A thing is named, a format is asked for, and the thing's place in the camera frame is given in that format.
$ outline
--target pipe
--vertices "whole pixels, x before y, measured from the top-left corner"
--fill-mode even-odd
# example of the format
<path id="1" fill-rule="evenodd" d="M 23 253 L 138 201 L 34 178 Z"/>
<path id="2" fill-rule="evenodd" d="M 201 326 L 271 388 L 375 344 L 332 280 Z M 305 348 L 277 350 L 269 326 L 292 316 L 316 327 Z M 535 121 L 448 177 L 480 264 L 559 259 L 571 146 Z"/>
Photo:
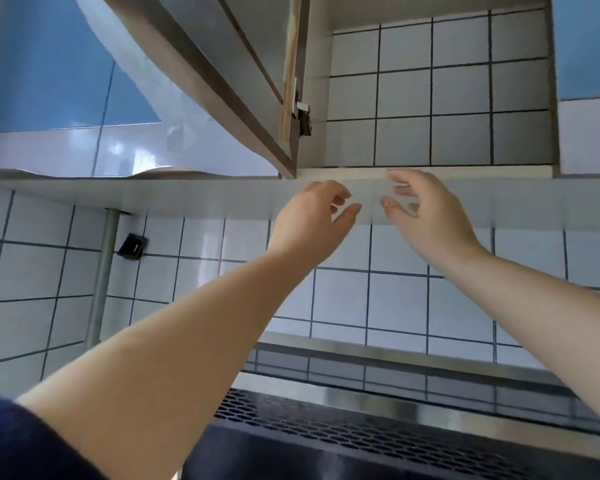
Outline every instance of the pipe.
<path id="1" fill-rule="evenodd" d="M 117 209 L 107 209 L 100 261 L 98 262 L 98 272 L 96 274 L 96 282 L 93 286 L 93 298 L 91 299 L 91 309 L 89 311 L 89 323 L 87 325 L 87 334 L 84 338 L 85 352 L 100 343 L 104 304 L 107 300 L 107 289 L 109 288 L 109 276 L 111 275 L 111 263 L 116 246 L 119 222 L 120 211 Z"/>

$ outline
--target blue panel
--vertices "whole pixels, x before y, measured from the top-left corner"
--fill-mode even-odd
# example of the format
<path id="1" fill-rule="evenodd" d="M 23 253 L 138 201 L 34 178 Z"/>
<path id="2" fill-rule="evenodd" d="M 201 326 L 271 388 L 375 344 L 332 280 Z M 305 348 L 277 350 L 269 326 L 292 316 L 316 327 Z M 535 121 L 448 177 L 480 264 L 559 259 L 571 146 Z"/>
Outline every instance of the blue panel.
<path id="1" fill-rule="evenodd" d="M 600 0 L 553 0 L 561 100 L 600 97 Z"/>
<path id="2" fill-rule="evenodd" d="M 104 124 L 115 126 L 140 123 L 160 123 L 160 118 L 136 88 L 134 81 L 116 64 Z"/>
<path id="3" fill-rule="evenodd" d="M 0 132 L 99 126 L 113 60 L 75 0 L 0 10 Z"/>

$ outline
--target metal mesh filter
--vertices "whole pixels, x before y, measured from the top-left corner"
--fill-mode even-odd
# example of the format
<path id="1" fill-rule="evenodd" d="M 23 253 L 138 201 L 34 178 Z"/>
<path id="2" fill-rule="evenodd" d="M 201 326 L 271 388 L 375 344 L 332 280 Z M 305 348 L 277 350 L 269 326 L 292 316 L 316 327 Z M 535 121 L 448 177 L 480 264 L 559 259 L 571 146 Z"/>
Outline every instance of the metal mesh filter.
<path id="1" fill-rule="evenodd" d="M 410 425 L 279 397 L 231 389 L 216 418 L 281 431 L 488 480 L 537 476 L 499 452 L 444 441 Z"/>

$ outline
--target hand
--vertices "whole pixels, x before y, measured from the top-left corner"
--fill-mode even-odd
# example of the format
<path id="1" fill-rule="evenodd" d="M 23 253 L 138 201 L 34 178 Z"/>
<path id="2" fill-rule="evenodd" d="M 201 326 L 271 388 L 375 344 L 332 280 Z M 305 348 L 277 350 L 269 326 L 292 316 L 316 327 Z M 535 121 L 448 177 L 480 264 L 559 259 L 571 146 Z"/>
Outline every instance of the hand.
<path id="1" fill-rule="evenodd" d="M 347 188 L 334 181 L 312 182 L 295 195 L 276 219 L 269 250 L 291 253 L 309 269 L 327 259 L 343 242 L 362 205 L 354 203 L 332 221 L 338 207 L 351 197 Z"/>
<path id="2" fill-rule="evenodd" d="M 442 272 L 467 259 L 488 253 L 475 234 L 458 197 L 435 176 L 419 170 L 390 170 L 387 176 L 404 186 L 397 195 L 416 197 L 410 215 L 391 197 L 384 197 L 384 213 L 428 263 Z"/>

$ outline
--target person's right hand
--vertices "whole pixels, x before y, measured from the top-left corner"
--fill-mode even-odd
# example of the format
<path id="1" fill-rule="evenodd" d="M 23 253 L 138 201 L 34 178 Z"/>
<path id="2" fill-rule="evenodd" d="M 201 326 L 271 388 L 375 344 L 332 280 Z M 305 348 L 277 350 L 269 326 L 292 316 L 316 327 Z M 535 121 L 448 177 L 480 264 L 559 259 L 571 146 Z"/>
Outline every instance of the person's right hand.
<path id="1" fill-rule="evenodd" d="M 420 199 L 419 204 L 409 204 L 414 215 L 391 197 L 384 197 L 382 204 L 386 216 L 426 262 L 446 273 L 467 259 L 488 254 L 460 200 L 439 179 L 412 169 L 389 170 L 387 176 L 402 184 L 394 187 L 397 195 Z"/>

